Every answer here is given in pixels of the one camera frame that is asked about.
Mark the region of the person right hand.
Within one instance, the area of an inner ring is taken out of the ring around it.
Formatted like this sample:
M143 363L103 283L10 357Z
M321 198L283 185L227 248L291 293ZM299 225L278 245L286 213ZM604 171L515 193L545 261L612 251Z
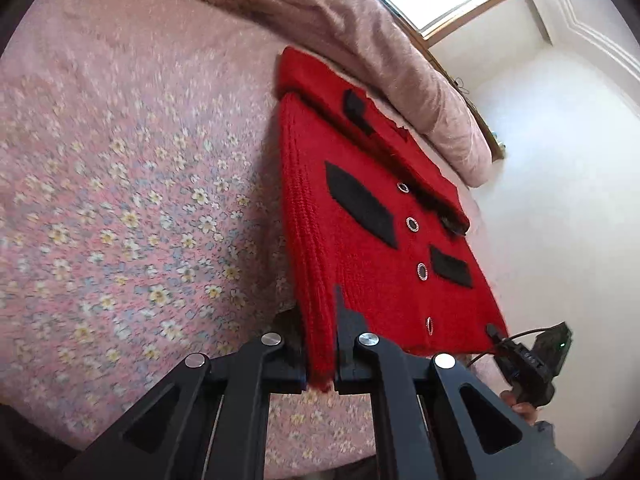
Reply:
M534 426L538 419L537 409L528 402L518 402L516 395L509 390L500 393L500 399L512 410L524 419L529 426Z

